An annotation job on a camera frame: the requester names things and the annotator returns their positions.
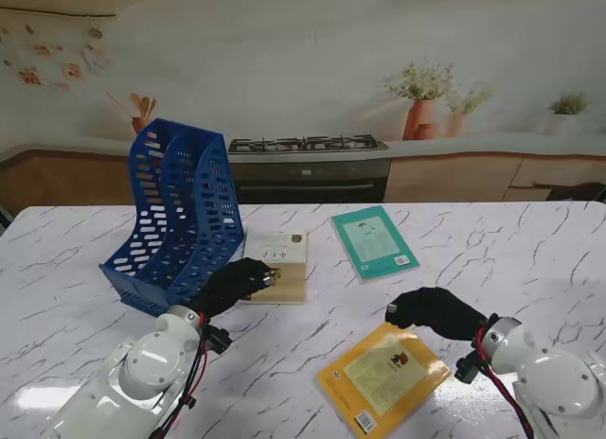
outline small plant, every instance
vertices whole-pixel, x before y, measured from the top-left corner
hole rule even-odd
[[[452,92],[447,97],[448,107],[453,113],[463,115],[471,114],[486,100],[492,97],[492,89],[489,86],[474,87],[465,96],[458,92]]]
[[[442,67],[425,61],[422,65],[410,62],[398,79],[388,82],[385,87],[400,97],[412,100],[434,100],[447,95],[453,85],[453,66]]]
[[[585,94],[561,94],[560,99],[551,104],[549,111],[553,114],[580,114],[585,111],[588,105]]]

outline book cover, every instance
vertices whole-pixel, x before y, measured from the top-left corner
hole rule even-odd
[[[244,257],[263,261],[280,275],[273,286],[255,292],[246,302],[257,304],[299,304],[307,300],[307,234],[261,232],[246,233]]]
[[[361,281],[415,269],[417,258],[380,206],[332,217],[334,228]]]
[[[360,438],[397,428],[451,372],[414,333],[385,323],[318,379]]]

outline kitchen counter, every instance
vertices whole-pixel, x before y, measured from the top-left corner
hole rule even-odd
[[[230,138],[225,137],[229,146]],[[530,155],[580,155],[606,157],[606,135],[546,136],[536,132],[489,132],[485,135],[440,138],[427,141],[385,141],[388,149],[346,152],[229,154],[231,163],[291,163],[358,161],[382,158],[450,155],[456,153],[503,152]],[[102,138],[81,138],[57,144],[4,141],[0,144],[0,162],[26,150],[68,150],[106,155],[128,156],[130,141],[111,141]]]
[[[236,306],[213,321],[235,340],[207,368],[171,437],[353,437],[318,388],[319,370],[383,321],[405,290],[441,286],[489,315],[513,315],[537,342],[606,358],[606,208],[595,202],[385,204],[421,267],[358,283],[329,217],[349,205],[244,205],[244,224],[307,230],[309,301]],[[45,419],[127,336],[153,318],[126,307],[98,269],[128,237],[134,208],[33,207],[0,237],[0,437],[37,437]],[[451,367],[470,345],[419,336]],[[510,384],[512,376],[503,380]],[[606,415],[570,437],[603,437]],[[487,379],[444,383],[394,437],[523,437]]]

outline beige book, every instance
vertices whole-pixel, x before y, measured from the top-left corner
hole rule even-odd
[[[318,375],[351,429],[381,439],[451,372],[409,329],[383,324]]]
[[[279,270],[273,286],[254,293],[248,299],[257,304],[300,304],[307,301],[307,235],[260,232],[249,229],[244,257],[259,259]]]

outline oven door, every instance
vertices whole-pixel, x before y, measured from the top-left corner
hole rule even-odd
[[[388,160],[231,167],[240,204],[383,202]]]

